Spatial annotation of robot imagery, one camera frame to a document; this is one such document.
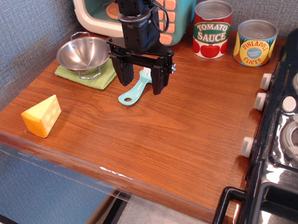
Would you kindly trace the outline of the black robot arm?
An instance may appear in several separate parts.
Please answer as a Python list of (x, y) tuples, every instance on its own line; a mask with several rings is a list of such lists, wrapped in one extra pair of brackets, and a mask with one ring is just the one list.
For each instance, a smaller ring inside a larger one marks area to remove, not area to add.
[(160, 42), (160, 34), (166, 32), (159, 26), (158, 10), (162, 6), (156, 0), (115, 1), (123, 36), (109, 37), (107, 43), (118, 80), (127, 86), (134, 78), (134, 65), (150, 68), (153, 93), (158, 95), (176, 70), (174, 51)]

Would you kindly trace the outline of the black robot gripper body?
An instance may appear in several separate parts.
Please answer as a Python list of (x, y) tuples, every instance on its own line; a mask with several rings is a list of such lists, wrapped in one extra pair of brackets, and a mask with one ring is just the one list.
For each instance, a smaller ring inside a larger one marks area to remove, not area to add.
[(109, 37), (107, 43), (110, 53), (129, 56), (133, 65), (152, 68), (154, 65), (169, 66), (172, 74), (176, 65), (173, 63), (174, 52), (160, 43), (158, 26), (158, 8), (148, 6), (145, 13), (135, 17), (119, 14), (123, 28), (123, 37)]

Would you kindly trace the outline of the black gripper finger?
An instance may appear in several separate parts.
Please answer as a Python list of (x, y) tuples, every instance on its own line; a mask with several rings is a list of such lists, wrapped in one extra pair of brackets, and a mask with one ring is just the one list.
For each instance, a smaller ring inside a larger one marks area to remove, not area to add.
[(158, 95), (168, 85), (169, 66), (154, 65), (151, 68), (151, 77), (154, 95)]
[(133, 64), (129, 62), (129, 55), (111, 53), (110, 57), (119, 82), (127, 86), (134, 79)]

